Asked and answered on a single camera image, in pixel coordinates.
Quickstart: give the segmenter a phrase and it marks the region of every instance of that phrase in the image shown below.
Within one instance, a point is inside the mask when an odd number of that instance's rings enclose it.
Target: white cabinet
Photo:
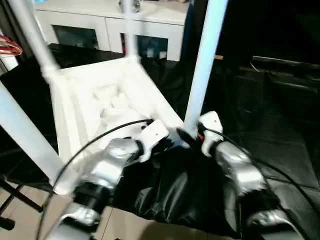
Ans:
[[[93,41],[92,45],[94,45],[94,41],[96,41],[99,50],[110,51],[106,22],[103,16],[37,10],[36,17],[40,23],[47,44],[63,43],[64,35],[70,34],[70,36],[74,36],[74,38],[79,36],[78,42],[80,42],[80,45],[83,44],[85,41],[83,39],[85,38],[95,38],[87,39],[87,42]],[[77,39],[73,39],[73,42],[69,45],[76,44]]]
[[[106,28],[109,36],[110,49],[115,53],[122,53],[121,33],[125,32],[125,20],[117,18],[105,18]],[[133,22],[133,33],[138,36],[148,36],[167,39],[167,59],[180,60],[182,38],[184,34],[183,25],[173,25],[157,22],[137,21]]]
[[[188,7],[176,1],[144,0],[133,15],[133,32],[159,38],[167,48],[166,59],[179,61]],[[99,50],[123,52],[125,20],[118,0],[47,0],[36,5],[36,16],[48,44],[96,48],[96,41]]]

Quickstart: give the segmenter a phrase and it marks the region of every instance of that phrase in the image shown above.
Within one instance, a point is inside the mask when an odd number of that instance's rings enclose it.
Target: floor tile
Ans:
[[[39,205],[42,205],[48,193],[29,188],[25,194]],[[68,200],[55,196],[48,210],[48,215],[43,227],[43,233],[47,232],[54,224],[55,220],[60,216],[61,212],[68,204]],[[34,240],[38,229],[41,213],[21,202],[10,215],[10,219],[15,221],[15,227],[11,231],[2,229],[0,231],[0,239],[5,240]]]
[[[185,226],[161,224],[114,208],[103,240],[206,240],[207,234]]]
[[[101,221],[100,221],[99,227],[98,227],[96,233],[93,235],[94,239],[101,240],[103,238],[103,235],[105,233],[107,223],[110,219],[110,214],[111,214],[112,210],[113,209],[111,207],[106,207],[104,209],[102,216],[101,216]]]
[[[13,183],[9,183],[11,186],[13,186],[14,188],[17,187],[16,184]],[[29,187],[28,186],[24,186],[21,190],[20,193],[22,194],[26,194],[26,192],[28,191]],[[1,189],[0,191],[0,205],[2,205],[7,198],[10,196],[10,193],[8,193],[7,191]],[[12,214],[12,212],[16,209],[16,207],[21,203],[21,201],[17,198],[14,198],[12,200],[12,202],[9,204],[9,206],[4,210],[4,212],[2,213],[1,217],[3,218],[9,218],[10,215]]]
[[[208,234],[208,240],[233,240],[228,236],[217,236],[213,234]]]

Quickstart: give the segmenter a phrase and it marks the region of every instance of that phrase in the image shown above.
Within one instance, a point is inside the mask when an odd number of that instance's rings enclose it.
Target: chair leg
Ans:
[[[14,229],[15,224],[15,221],[0,216],[0,228],[10,231]]]
[[[12,187],[6,181],[0,180],[0,188],[3,188],[8,193],[12,194],[15,198],[21,200],[22,202],[24,202],[25,204],[29,205],[33,209],[37,210],[39,213],[42,213],[42,211],[44,210],[42,206],[36,204],[30,198],[28,198],[25,195],[23,195],[21,192],[19,192],[19,190],[17,190],[14,187]]]
[[[17,191],[20,191],[22,189],[22,185],[18,185],[15,189]],[[12,194],[4,201],[4,203],[0,206],[0,216],[1,214],[6,210],[6,208],[9,206],[9,204],[12,202],[12,200],[15,198]]]

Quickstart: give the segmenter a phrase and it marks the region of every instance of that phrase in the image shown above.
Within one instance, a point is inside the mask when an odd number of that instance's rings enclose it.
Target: glass panel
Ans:
[[[122,50],[126,53],[125,34],[120,33]],[[141,57],[167,59],[168,39],[154,36],[137,35],[137,45]]]
[[[99,49],[96,31],[89,28],[52,25],[60,44]]]

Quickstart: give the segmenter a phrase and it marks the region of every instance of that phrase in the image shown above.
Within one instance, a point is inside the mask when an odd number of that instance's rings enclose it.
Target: white plastic bracket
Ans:
[[[223,127],[221,125],[220,119],[218,114],[215,111],[207,112],[206,114],[200,116],[199,122],[206,128],[210,130],[217,131],[222,133]],[[214,142],[218,142],[223,140],[224,138],[212,131],[204,130],[204,140],[201,146],[202,153],[207,156],[211,157],[209,151]]]
[[[139,158],[139,161],[141,163],[147,161],[151,156],[152,148],[157,145],[161,139],[168,136],[169,131],[160,120],[155,120],[147,126],[137,137],[137,140],[140,140],[143,145],[143,155]]]

